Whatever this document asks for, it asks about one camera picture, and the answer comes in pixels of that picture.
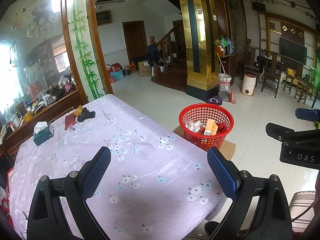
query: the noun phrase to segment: staircase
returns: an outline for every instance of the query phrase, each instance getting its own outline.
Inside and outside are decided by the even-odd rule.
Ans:
[[[185,92],[188,72],[185,51],[186,46],[184,35],[181,35],[181,28],[183,30],[182,21],[178,22],[159,42],[157,42],[156,45],[161,45],[163,52],[160,56],[164,58],[166,51],[168,56],[170,56],[170,63],[167,64],[164,60],[163,72],[161,72],[159,66],[155,64],[155,76],[151,78],[151,81],[164,87]],[[175,34],[175,41],[171,41],[171,33]]]

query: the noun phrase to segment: wall speaker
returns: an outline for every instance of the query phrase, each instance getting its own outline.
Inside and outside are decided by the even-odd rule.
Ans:
[[[252,9],[254,11],[266,12],[266,5],[260,2],[252,2]]]

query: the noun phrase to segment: blue gripper pad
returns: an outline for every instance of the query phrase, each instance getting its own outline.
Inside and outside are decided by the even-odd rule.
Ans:
[[[239,170],[231,161],[227,161],[216,147],[209,149],[207,159],[223,193],[235,201],[240,187],[240,177],[237,174]]]
[[[101,147],[91,161],[87,161],[81,168],[79,177],[79,187],[84,201],[91,198],[106,172],[111,161],[109,148]]]
[[[319,110],[318,109],[304,109],[297,108],[296,109],[296,118],[301,120],[306,120],[310,122],[316,122],[320,119]]]

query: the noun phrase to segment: broom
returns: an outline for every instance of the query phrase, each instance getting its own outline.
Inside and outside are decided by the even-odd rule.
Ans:
[[[219,61],[220,61],[220,66],[221,66],[222,69],[223,69],[224,77],[225,77],[225,79],[227,80],[227,75],[226,75],[226,72],[225,72],[225,70],[224,70],[224,66],[223,66],[223,64],[222,64],[222,61],[221,61],[221,58],[220,58],[218,52],[217,52],[217,55],[218,55],[218,58],[219,58]],[[236,103],[235,94],[234,94],[233,92],[231,92],[230,86],[229,86],[229,83],[228,83],[228,82],[227,82],[227,85],[228,85],[229,94],[230,94],[230,102],[233,103],[233,104],[235,104],[235,103]]]

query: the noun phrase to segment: floral bedsheet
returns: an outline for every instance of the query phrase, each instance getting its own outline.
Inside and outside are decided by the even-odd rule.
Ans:
[[[29,214],[39,178],[80,170],[102,146],[111,150],[111,163],[87,204],[112,240],[181,240],[220,212],[226,197],[205,151],[113,95],[86,107],[96,112],[94,119],[65,131],[63,116],[52,123],[48,141],[37,147],[30,138],[20,146],[9,201],[21,237],[26,239],[24,213]],[[81,236],[67,201],[61,202],[73,234]]]

